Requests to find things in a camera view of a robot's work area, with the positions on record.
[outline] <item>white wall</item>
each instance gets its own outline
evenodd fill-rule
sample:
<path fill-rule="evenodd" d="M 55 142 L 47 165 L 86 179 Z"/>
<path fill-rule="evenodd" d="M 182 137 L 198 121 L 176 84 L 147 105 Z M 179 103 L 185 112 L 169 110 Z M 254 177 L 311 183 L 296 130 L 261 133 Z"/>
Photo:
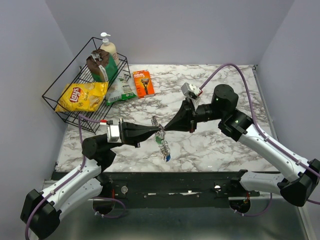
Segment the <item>white wall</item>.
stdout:
<path fill-rule="evenodd" d="M 293 0 L 46 0 L 73 54 L 111 34 L 132 64 L 257 64 Z"/>
<path fill-rule="evenodd" d="M 310 160 L 320 160 L 319 12 L 319 0 L 296 0 L 257 69 L 280 142 Z M 320 206 L 307 207 L 320 239 Z"/>
<path fill-rule="evenodd" d="M 1 1 L 0 30 L 0 238 L 21 240 L 26 194 L 53 172 L 66 127 L 41 95 L 73 55 L 44 0 Z"/>

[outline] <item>cable clip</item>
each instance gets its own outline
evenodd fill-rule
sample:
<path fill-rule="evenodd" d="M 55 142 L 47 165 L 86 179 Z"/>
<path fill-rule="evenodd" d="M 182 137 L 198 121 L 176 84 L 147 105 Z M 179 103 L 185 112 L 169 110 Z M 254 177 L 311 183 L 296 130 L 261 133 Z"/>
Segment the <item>cable clip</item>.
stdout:
<path fill-rule="evenodd" d="M 300 159 L 298 159 L 298 161 L 295 163 L 296 165 L 300 165 L 300 163 L 301 163 L 301 160 Z"/>
<path fill-rule="evenodd" d="M 102 119 L 102 120 L 100 120 L 100 125 L 107 125 L 107 120 L 105 120 L 105 119 Z"/>
<path fill-rule="evenodd" d="M 265 139 L 263 139 L 263 141 L 267 141 L 270 138 L 270 136 L 266 136 Z"/>

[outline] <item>screw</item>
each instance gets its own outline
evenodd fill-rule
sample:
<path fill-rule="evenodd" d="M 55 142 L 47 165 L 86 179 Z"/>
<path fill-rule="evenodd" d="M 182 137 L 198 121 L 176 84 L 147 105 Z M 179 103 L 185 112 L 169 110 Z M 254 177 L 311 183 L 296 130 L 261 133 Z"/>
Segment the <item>screw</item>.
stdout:
<path fill-rule="evenodd" d="M 121 192 L 122 192 L 123 194 L 126 194 L 126 193 L 128 192 L 127 186 L 121 187 Z"/>
<path fill-rule="evenodd" d="M 220 192 L 220 191 L 221 191 L 221 187 L 220 187 L 219 185 L 215 185 L 215 186 L 214 186 L 214 190 L 215 190 L 216 192 Z"/>

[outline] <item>marble countertop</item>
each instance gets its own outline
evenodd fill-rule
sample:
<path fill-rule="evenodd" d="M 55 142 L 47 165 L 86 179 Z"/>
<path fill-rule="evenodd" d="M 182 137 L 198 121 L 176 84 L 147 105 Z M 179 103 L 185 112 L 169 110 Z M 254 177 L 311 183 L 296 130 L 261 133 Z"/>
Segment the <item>marble countertop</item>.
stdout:
<path fill-rule="evenodd" d="M 116 123 L 119 118 L 125 121 L 151 125 L 152 116 L 160 124 L 167 124 L 179 110 L 182 100 L 181 86 L 192 83 L 201 84 L 219 65 L 131 65 L 130 71 L 149 70 L 155 96 L 116 102 L 107 115 Z M 248 82 L 255 113 L 260 126 L 271 134 L 266 111 L 258 91 L 251 66 L 242 65 L 240 69 Z M 135 89 L 133 79 L 129 79 Z M 228 84 L 239 95 L 237 108 L 250 114 L 248 97 L 238 72 L 232 67 L 223 68 L 203 89 L 200 104 L 211 102 L 214 88 L 218 84 Z M 241 143 L 226 137 L 218 129 L 218 120 L 199 123 L 194 133 L 169 131 L 165 135 L 171 160 L 165 162 L 155 137 L 141 142 L 141 148 L 121 146 L 112 150 L 117 154 L 113 164 L 106 172 L 207 172 L 207 171 L 275 171 L 276 169 L 256 152 Z M 103 127 L 97 135 L 104 134 Z M 84 138 L 94 134 L 82 130 Z M 55 170 L 69 172 L 82 161 L 81 145 L 77 127 L 69 125 L 66 129 Z"/>

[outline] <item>lay's chips bag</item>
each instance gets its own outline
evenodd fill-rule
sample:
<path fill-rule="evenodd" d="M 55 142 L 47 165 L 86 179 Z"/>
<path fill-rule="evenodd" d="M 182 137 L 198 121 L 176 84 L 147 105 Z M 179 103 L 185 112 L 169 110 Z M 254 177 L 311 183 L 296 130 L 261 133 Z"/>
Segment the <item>lay's chips bag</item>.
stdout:
<path fill-rule="evenodd" d="M 55 112 L 94 112 L 108 90 L 108 82 L 72 83 L 59 100 Z"/>

